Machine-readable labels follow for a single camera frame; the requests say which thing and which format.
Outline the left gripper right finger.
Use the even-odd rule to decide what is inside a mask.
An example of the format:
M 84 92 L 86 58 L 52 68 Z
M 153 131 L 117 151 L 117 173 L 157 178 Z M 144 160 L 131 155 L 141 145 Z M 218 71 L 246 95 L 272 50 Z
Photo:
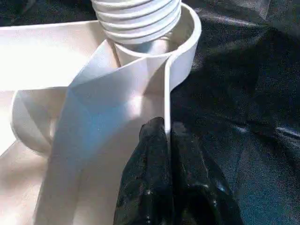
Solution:
M 223 172 L 181 122 L 171 128 L 171 161 L 177 225 L 243 224 Z

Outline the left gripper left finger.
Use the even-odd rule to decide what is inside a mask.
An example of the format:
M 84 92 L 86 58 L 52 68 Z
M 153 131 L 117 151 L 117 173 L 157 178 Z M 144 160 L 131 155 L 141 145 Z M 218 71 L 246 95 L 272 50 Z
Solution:
M 171 225 L 174 218 L 170 152 L 164 119 L 143 124 L 120 181 L 113 224 Z

